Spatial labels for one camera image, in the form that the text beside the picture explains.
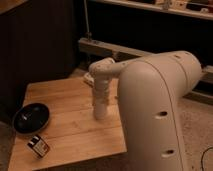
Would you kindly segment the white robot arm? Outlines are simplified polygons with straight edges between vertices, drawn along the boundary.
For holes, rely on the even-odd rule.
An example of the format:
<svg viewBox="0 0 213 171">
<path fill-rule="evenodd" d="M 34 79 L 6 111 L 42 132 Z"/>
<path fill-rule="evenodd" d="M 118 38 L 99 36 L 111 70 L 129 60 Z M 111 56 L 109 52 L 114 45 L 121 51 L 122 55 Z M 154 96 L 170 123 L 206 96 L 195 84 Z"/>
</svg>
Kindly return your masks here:
<svg viewBox="0 0 213 171">
<path fill-rule="evenodd" d="M 90 65 L 93 115 L 107 114 L 109 84 L 117 98 L 131 171 L 189 171 L 178 101 L 199 82 L 199 60 L 187 51 L 152 54 L 123 62 L 105 58 Z"/>
</svg>

